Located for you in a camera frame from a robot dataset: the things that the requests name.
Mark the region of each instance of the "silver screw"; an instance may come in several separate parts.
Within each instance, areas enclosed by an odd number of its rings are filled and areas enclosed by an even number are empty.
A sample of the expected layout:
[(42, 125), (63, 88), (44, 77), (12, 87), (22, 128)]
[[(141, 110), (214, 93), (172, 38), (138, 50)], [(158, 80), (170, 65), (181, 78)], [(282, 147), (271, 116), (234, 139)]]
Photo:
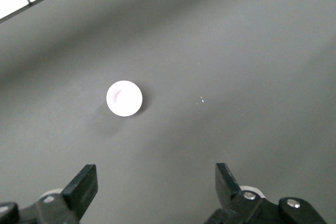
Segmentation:
[(0, 207), (0, 213), (1, 213), (1, 212), (5, 212), (5, 211), (7, 211), (8, 209), (9, 209), (8, 206)]
[(287, 205), (290, 206), (290, 207), (294, 207), (294, 208), (299, 208), (300, 207), (300, 203), (298, 203), (294, 199), (287, 199)]
[(43, 200), (43, 202), (44, 202), (44, 203), (50, 203), (50, 202), (54, 201), (54, 199), (55, 199), (54, 196), (49, 195), (47, 198), (45, 198), (45, 199)]
[(249, 200), (254, 200), (256, 198), (256, 195), (249, 192), (249, 191), (245, 191), (243, 193), (243, 195), (244, 195), (245, 199), (249, 199)]

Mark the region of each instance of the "screw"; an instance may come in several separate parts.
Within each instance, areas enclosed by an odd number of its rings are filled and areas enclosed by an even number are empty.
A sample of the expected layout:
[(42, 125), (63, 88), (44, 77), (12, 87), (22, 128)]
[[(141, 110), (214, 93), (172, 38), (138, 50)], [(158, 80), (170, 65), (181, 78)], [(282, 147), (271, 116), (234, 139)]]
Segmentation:
[(0, 207), (0, 213), (5, 212), (9, 209), (8, 206)]
[(251, 193), (250, 191), (245, 191), (243, 195), (245, 199), (249, 199), (249, 200), (254, 200), (256, 198), (256, 195), (254, 193)]
[(290, 206), (290, 207), (294, 207), (294, 208), (299, 208), (300, 207), (300, 203), (298, 203), (294, 199), (287, 199), (287, 205)]
[(54, 196), (49, 195), (47, 198), (45, 198), (45, 199), (43, 200), (43, 202), (44, 202), (44, 203), (50, 203), (50, 202), (54, 201), (54, 199), (55, 199)]

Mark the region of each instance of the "gray table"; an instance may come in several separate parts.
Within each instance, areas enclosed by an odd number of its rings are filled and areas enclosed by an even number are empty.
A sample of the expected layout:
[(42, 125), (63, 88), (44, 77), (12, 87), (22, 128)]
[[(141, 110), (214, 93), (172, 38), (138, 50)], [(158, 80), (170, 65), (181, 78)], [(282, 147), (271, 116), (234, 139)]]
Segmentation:
[[(81, 223), (203, 223), (225, 162), (333, 223), (335, 16), (336, 0), (45, 0), (0, 24), (1, 201), (94, 163)], [(143, 92), (129, 118), (106, 105), (119, 80)]]

